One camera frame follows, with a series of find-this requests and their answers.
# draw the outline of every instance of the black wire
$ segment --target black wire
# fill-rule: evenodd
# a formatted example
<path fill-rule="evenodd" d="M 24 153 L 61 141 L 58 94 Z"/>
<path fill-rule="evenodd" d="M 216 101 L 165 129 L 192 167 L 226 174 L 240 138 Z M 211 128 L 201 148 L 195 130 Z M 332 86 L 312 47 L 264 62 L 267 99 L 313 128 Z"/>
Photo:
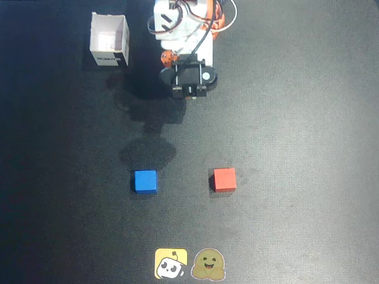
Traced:
<path fill-rule="evenodd" d="M 205 32 L 204 36 L 202 37 L 202 39 L 199 41 L 199 43 L 196 45 L 195 49 L 192 51 L 192 53 L 187 57 L 187 59 L 183 62 L 182 65 L 180 65 L 179 69 L 174 73 L 174 75 L 172 76 L 171 78 L 171 85 L 173 84 L 175 78 L 177 76 L 179 76 L 183 70 L 185 69 L 186 65 L 188 65 L 188 63 L 191 61 L 191 59 L 194 57 L 196 51 L 199 49 L 199 47 L 202 45 L 202 43 L 204 42 L 204 40 L 207 38 L 209 32 L 211 31 L 212 29 L 212 25 L 213 25 L 213 22 L 214 20 L 216 19 L 216 0 L 213 0 L 213 12 L 212 12 L 212 18 L 211 18 L 211 21 L 209 23 L 209 27 L 207 29 L 207 31 Z"/>

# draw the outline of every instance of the red cube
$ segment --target red cube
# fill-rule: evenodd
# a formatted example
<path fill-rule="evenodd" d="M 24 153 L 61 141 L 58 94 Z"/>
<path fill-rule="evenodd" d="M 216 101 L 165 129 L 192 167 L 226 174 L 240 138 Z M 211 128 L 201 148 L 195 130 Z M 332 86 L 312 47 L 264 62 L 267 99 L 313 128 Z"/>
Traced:
<path fill-rule="evenodd" d="M 237 188 L 235 169 L 214 170 L 214 190 L 216 192 L 233 192 Z"/>

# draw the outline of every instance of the black tabletop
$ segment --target black tabletop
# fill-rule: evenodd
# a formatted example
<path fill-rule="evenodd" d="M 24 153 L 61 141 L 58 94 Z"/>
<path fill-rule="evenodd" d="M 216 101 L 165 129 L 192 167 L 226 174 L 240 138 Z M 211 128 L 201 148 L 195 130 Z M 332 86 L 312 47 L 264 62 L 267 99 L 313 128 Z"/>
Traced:
<path fill-rule="evenodd" d="M 1 2 L 4 283 L 376 283 L 378 8 L 236 3 L 217 88 L 177 101 L 154 1 Z M 94 65 L 92 11 L 126 15 L 129 68 Z M 225 167 L 237 189 L 215 194 Z"/>

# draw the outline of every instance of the hugging face logo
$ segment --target hugging face logo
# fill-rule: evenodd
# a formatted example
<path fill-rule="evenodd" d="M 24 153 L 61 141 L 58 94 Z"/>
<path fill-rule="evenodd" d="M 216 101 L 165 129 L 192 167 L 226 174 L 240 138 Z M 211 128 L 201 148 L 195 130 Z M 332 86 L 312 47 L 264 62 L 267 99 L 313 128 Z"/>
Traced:
<path fill-rule="evenodd" d="M 159 248 L 155 252 L 155 278 L 181 277 L 186 265 L 187 251 L 182 248 Z"/>
<path fill-rule="evenodd" d="M 223 255 L 214 248 L 205 248 L 199 251 L 195 257 L 191 275 L 198 280 L 224 280 L 225 260 Z"/>

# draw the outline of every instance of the open box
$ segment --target open box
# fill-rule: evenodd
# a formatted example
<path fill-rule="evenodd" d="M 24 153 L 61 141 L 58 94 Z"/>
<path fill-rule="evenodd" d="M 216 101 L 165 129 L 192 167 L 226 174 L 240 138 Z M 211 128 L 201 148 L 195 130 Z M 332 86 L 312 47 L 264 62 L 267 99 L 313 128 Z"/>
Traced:
<path fill-rule="evenodd" d="M 89 50 L 99 66 L 129 64 L 129 27 L 124 15 L 92 12 Z"/>

